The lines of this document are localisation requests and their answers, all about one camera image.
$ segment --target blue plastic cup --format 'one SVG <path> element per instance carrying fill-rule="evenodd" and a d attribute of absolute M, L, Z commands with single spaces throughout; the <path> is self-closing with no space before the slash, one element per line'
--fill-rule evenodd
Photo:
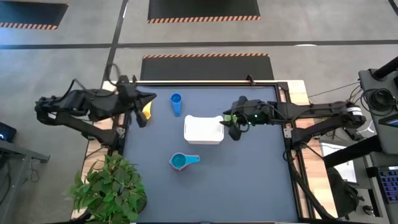
<path fill-rule="evenodd" d="M 181 116 L 181 95 L 174 93 L 170 100 L 173 105 L 174 116 Z"/>
<path fill-rule="evenodd" d="M 169 163 L 178 171 L 183 170 L 189 164 L 200 162 L 200 156 L 198 155 L 186 155 L 184 153 L 178 152 L 172 156 Z"/>

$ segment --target hazard stripe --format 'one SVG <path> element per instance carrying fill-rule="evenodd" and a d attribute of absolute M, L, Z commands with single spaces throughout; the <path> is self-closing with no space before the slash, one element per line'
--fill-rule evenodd
<path fill-rule="evenodd" d="M 221 22 L 221 21 L 258 21 L 261 16 L 215 16 L 215 17 L 184 17 L 149 19 L 150 24 L 173 23 L 173 22 Z"/>
<path fill-rule="evenodd" d="M 145 55 L 146 58 L 176 58 L 176 57 L 268 57 L 268 54 L 183 54 L 183 55 Z"/>
<path fill-rule="evenodd" d="M 16 28 L 16 29 L 43 29 L 43 30 L 56 30 L 58 26 L 46 24 L 20 24 L 11 22 L 0 22 L 2 28 Z"/>

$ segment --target measuring cup handle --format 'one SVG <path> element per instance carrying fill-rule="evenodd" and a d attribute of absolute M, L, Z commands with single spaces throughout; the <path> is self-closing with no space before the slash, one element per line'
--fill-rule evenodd
<path fill-rule="evenodd" d="M 185 160 L 187 164 L 200 162 L 200 156 L 185 156 Z"/>

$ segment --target black floor mat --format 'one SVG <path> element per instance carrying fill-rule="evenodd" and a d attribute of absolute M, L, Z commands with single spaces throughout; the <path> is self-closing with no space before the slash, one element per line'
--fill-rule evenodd
<path fill-rule="evenodd" d="M 150 0 L 148 23 L 260 20 L 257 0 Z"/>
<path fill-rule="evenodd" d="M 67 9 L 68 4 L 0 1 L 0 27 L 55 30 Z"/>
<path fill-rule="evenodd" d="M 146 55 L 141 80 L 273 80 L 268 54 Z"/>

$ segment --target black table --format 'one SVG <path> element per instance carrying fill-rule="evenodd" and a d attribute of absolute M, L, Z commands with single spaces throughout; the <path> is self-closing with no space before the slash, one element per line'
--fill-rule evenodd
<path fill-rule="evenodd" d="M 281 126 L 252 127 L 240 141 L 225 129 L 219 145 L 184 140 L 186 115 L 215 117 L 239 96 L 279 100 L 276 85 L 265 86 L 139 86 L 157 94 L 146 128 L 131 125 L 123 156 L 139 164 L 148 204 L 137 222 L 296 222 L 298 214 Z M 182 96 L 182 115 L 170 102 Z M 176 152 L 197 154 L 198 164 L 183 171 L 171 168 Z"/>

